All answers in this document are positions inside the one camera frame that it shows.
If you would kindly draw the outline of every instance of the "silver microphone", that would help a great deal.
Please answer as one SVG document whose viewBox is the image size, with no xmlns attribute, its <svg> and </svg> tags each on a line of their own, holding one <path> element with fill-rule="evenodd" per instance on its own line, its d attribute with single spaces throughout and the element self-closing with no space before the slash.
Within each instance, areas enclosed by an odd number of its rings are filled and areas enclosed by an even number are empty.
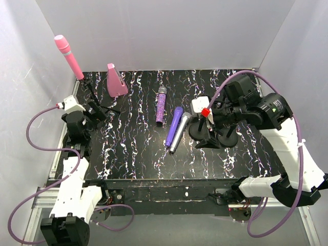
<svg viewBox="0 0 328 246">
<path fill-rule="evenodd" d="M 178 145 L 180 143 L 180 140 L 183 136 L 183 132 L 185 130 L 185 128 L 187 127 L 189 121 L 191 119 L 191 114 L 188 112 L 183 113 L 181 120 L 180 120 L 180 124 L 178 129 L 176 130 L 174 139 L 171 143 L 171 147 L 169 148 L 170 153 L 174 153 L 176 151 L 176 149 L 178 148 Z"/>
</svg>

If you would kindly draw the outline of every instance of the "black table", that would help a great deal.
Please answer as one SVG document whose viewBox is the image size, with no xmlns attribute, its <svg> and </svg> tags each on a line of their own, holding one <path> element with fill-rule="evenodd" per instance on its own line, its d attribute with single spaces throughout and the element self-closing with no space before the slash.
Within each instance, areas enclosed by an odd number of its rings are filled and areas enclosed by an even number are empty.
<svg viewBox="0 0 328 246">
<path fill-rule="evenodd" d="M 92 136 L 90 168 L 85 179 L 218 179 L 242 176 L 274 176 L 284 171 L 268 141 L 246 122 L 238 125 L 239 142 L 229 149 L 195 149 L 188 132 L 175 154 L 164 142 L 173 111 L 182 106 L 190 112 L 191 100 L 212 96 L 235 70 L 181 70 L 122 72 L 129 94 L 109 96 L 106 72 L 87 73 L 101 104 L 120 110 L 108 118 Z M 159 86 L 168 89 L 162 127 L 156 126 L 156 96 Z M 84 106 L 90 92 L 81 85 L 77 98 Z M 62 176 L 59 162 L 56 177 Z"/>
</svg>

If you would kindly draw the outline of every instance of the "white connector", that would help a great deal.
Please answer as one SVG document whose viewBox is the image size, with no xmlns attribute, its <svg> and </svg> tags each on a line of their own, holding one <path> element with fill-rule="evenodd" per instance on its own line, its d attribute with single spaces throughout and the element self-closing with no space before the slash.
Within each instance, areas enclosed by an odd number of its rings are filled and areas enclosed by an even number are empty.
<svg viewBox="0 0 328 246">
<path fill-rule="evenodd" d="M 64 108 L 64 104 L 63 104 L 62 102 L 61 102 L 61 103 L 59 102 L 59 103 L 57 103 L 56 105 L 58 106 L 59 109 Z"/>
<path fill-rule="evenodd" d="M 209 98 L 207 96 L 200 96 L 191 101 L 191 113 L 193 117 L 200 118 L 203 108 L 207 108 L 210 104 Z M 212 109 L 210 109 L 210 114 L 208 115 L 208 120 L 211 124 L 214 124 Z"/>
</svg>

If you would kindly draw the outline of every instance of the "red cap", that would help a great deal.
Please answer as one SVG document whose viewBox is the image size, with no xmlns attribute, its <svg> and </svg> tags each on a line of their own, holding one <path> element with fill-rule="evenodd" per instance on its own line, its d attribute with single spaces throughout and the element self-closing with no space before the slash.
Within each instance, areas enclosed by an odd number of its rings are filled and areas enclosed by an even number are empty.
<svg viewBox="0 0 328 246">
<path fill-rule="evenodd" d="M 201 114 L 202 114 L 202 116 L 207 118 L 207 116 L 210 114 L 210 112 L 211 111 L 209 109 L 203 108 L 203 110 L 201 111 Z"/>
</svg>

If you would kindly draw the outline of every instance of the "gray wall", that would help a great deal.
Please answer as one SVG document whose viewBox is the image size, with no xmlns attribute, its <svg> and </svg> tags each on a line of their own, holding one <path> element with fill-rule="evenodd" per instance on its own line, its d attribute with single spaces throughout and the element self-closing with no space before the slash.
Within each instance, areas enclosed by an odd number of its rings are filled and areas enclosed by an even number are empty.
<svg viewBox="0 0 328 246">
<path fill-rule="evenodd" d="M 284 95 L 299 118 L 310 154 L 328 173 L 328 2 L 296 0 L 260 73 Z M 322 245 L 327 245 L 328 191 L 310 208 Z"/>
<path fill-rule="evenodd" d="M 295 0 L 37 0 L 84 71 L 259 67 Z"/>
<path fill-rule="evenodd" d="M 28 121 L 55 105 L 73 88 L 73 73 L 58 52 L 53 33 L 35 1 L 0 0 L 0 238 L 1 245 L 20 245 L 7 232 L 12 209 L 47 180 L 54 153 L 37 151 L 25 139 Z M 62 112 L 44 115 L 31 130 L 32 140 L 56 147 Z M 32 201 L 14 217 L 22 238 Z"/>
</svg>

